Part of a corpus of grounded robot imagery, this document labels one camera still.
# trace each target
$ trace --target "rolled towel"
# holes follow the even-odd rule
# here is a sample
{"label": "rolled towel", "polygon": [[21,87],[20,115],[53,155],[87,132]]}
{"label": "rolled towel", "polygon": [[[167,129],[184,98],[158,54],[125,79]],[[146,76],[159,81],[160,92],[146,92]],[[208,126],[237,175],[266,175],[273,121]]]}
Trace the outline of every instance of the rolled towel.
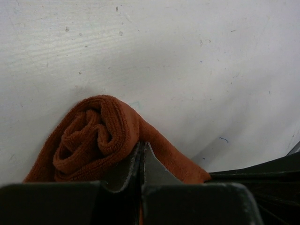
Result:
{"label": "rolled towel", "polygon": [[210,179],[134,109],[115,97],[99,95],[79,102],[64,117],[24,182],[100,180],[138,141],[150,142],[157,159],[179,180]]}

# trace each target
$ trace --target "white surface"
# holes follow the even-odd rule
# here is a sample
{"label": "white surface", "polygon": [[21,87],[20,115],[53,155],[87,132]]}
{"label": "white surface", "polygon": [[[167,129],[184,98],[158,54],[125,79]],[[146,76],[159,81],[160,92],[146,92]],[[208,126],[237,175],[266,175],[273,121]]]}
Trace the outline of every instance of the white surface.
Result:
{"label": "white surface", "polygon": [[97,94],[129,103],[209,172],[284,156],[300,140],[299,10],[1,0],[0,182],[21,181],[65,113]]}

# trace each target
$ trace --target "folded fabric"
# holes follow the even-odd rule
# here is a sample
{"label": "folded fabric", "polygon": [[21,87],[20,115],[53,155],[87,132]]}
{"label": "folded fabric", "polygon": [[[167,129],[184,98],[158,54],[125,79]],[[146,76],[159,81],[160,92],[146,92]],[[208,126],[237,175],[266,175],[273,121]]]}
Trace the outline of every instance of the folded fabric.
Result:
{"label": "folded fabric", "polygon": [[139,140],[150,142],[157,159],[179,180],[210,179],[134,109],[100,95],[71,109],[45,142],[24,182],[100,180]]}

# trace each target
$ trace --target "brown towel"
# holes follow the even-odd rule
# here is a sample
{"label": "brown towel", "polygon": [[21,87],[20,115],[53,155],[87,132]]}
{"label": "brown towel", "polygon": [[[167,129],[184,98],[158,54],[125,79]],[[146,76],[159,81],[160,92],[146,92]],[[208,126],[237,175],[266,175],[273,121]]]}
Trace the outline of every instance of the brown towel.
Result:
{"label": "brown towel", "polygon": [[150,142],[157,159],[179,180],[210,179],[134,109],[100,95],[71,109],[47,139],[24,182],[100,180],[139,140]]}

